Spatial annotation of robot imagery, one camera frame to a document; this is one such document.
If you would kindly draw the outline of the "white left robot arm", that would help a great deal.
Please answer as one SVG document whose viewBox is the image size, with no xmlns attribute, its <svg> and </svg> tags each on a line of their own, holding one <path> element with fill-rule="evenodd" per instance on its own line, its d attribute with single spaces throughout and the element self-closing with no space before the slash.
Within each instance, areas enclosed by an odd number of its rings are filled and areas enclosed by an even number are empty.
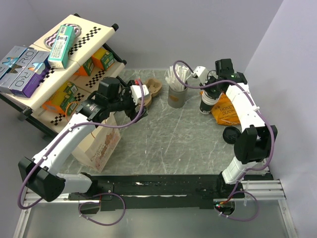
<svg viewBox="0 0 317 238">
<path fill-rule="evenodd" d="M 33 158 L 18 163 L 22 187 L 29 188 L 41 199 L 54 201 L 64 193 L 80 193 L 86 199 L 97 196 L 97 181 L 85 173 L 61 174 L 60 168 L 80 142 L 104 123 L 111 113 L 124 111 L 137 122 L 145 114 L 144 101 L 149 96 L 141 80 L 131 80 L 125 87 L 119 79 L 105 77 L 96 91 L 82 101 L 62 131 Z"/>
</svg>

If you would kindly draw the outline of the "black plastic cup lid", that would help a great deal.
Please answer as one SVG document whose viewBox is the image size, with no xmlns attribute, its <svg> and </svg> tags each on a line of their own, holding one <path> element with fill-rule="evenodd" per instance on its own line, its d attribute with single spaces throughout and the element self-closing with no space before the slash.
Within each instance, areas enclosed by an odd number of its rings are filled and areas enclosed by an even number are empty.
<svg viewBox="0 0 317 238">
<path fill-rule="evenodd" d="M 224 129 L 222 137 L 226 143 L 235 144 L 240 135 L 241 132 L 238 128 L 234 126 L 228 126 Z"/>
</svg>

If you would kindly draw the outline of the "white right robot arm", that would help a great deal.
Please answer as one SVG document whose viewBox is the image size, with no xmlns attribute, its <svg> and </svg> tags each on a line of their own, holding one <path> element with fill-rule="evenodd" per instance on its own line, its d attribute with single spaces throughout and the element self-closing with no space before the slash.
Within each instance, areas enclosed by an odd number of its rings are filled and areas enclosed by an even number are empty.
<svg viewBox="0 0 317 238">
<path fill-rule="evenodd" d="M 228 197 L 232 194 L 233 184 L 240 181 L 248 171 L 266 168 L 273 157 L 277 128 L 269 125 L 254 102 L 246 77 L 235 72 L 231 59 L 215 62 L 218 78 L 210 77 L 202 85 L 211 85 L 208 92 L 213 97 L 224 93 L 233 104 L 240 121 L 242 133 L 234 143 L 234 158 L 221 173 L 223 181 L 216 185 L 217 194 Z"/>
</svg>

